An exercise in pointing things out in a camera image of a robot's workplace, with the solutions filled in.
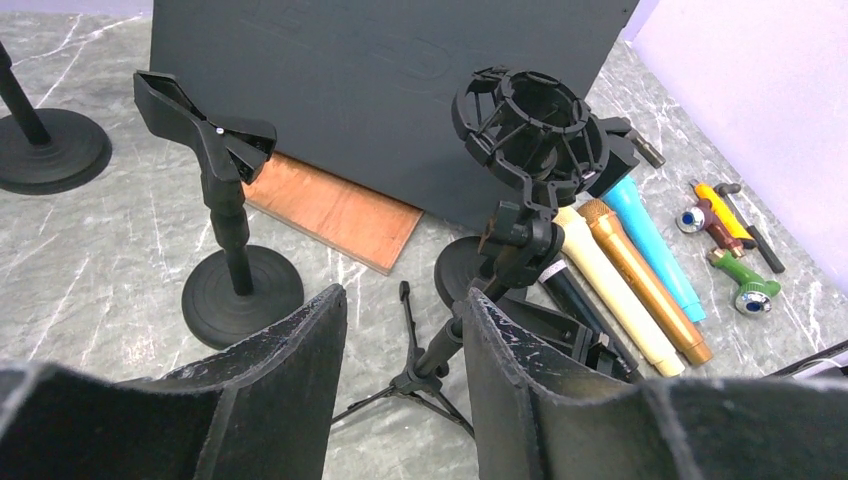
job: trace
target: marble floor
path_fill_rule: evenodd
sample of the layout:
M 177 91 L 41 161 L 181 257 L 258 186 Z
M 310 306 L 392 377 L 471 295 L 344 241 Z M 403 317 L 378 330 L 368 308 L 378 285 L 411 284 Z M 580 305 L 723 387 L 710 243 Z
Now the marble floor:
M 212 353 L 182 321 L 180 291 L 191 269 L 216 251 L 193 154 L 151 136 L 132 99 L 131 75 L 147 67 L 150 19 L 0 14 L 0 39 L 14 72 L 39 107 L 84 113 L 112 139 L 110 166 L 60 195 L 0 192 L 0 357 L 60 362 L 100 377 L 156 377 Z M 715 358 L 688 376 L 759 377 L 848 337 L 845 296 L 762 202 L 738 203 L 787 265 L 775 310 L 761 320 L 730 306 L 735 284 L 704 259 L 707 236 L 684 236 L 673 217 L 693 203 L 691 178 L 741 181 L 680 106 L 623 44 L 615 46 L 588 102 L 599 116 L 626 115 L 668 158 L 633 176 L 649 212 L 701 296 L 699 327 Z M 7 113 L 0 105 L 0 116 Z M 328 284 L 348 292 L 349 331 L 336 410 L 382 388 L 401 367 L 406 339 L 397 284 L 412 285 L 422 343 L 447 318 L 432 282 L 438 252 L 463 236 L 425 215 L 388 277 L 251 210 L 251 242 L 286 255 L 306 296 Z M 761 258 L 749 265 L 768 272 Z M 530 299 L 549 305 L 533 288 Z M 445 393 L 470 413 L 458 355 Z M 411 403 L 387 400 L 332 430 L 329 480 L 476 478 L 475 447 L 456 425 Z

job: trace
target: green tool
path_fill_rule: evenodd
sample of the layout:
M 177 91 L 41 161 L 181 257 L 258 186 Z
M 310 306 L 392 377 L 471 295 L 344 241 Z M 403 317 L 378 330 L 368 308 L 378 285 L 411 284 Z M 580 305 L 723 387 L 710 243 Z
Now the green tool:
M 760 316 L 771 310 L 771 299 L 780 292 L 779 283 L 764 280 L 721 248 L 711 250 L 707 259 L 739 284 L 734 301 L 736 310 L 750 316 Z

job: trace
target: light blue microphone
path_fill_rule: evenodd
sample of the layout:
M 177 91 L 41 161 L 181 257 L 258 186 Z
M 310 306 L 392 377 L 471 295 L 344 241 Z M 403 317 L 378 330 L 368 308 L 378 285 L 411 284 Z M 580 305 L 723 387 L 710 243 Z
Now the light blue microphone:
M 645 257 L 648 265 L 654 269 L 654 273 L 689 320 L 697 323 L 706 318 L 707 314 L 701 307 L 698 294 L 680 269 L 680 264 L 666 245 L 657 226 L 645 210 L 645 206 L 642 205 L 636 182 L 630 176 L 622 178 L 603 196 L 603 201 L 618 214 L 618 219 L 624 225 L 627 236 Z

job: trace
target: black microphone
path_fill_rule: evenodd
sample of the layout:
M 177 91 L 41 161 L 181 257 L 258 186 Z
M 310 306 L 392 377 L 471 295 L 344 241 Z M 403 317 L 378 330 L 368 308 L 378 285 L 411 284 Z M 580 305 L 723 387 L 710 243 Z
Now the black microphone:
M 611 343 L 609 349 L 616 354 L 617 370 L 625 380 L 636 383 L 644 378 L 639 372 L 639 363 L 624 347 L 621 337 L 589 299 L 577 278 L 568 269 L 562 255 L 557 255 L 551 266 L 542 272 L 539 283 L 563 313 L 571 315 L 596 334 L 603 333 L 609 337 Z

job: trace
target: round microphone stand base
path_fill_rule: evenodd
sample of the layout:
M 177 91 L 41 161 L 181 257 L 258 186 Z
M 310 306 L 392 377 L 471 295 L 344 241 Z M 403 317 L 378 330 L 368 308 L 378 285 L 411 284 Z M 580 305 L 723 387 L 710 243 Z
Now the round microphone stand base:
M 446 307 L 451 308 L 454 302 L 465 300 L 468 295 L 468 285 L 475 278 L 488 281 L 490 274 L 480 271 L 486 256 L 477 252 L 480 237 L 472 236 L 454 240 L 442 250 L 433 268 L 436 291 Z M 506 297 L 513 300 L 527 298 L 527 289 L 510 290 Z
M 200 262 L 183 288 L 183 316 L 204 344 L 224 349 L 285 318 L 303 305 L 303 282 L 279 253 L 247 246 L 253 291 L 238 295 L 227 256 L 219 250 Z
M 106 132 L 69 110 L 35 110 L 50 141 L 29 142 L 15 118 L 0 119 L 0 188 L 24 195 L 72 190 L 99 175 L 112 157 Z

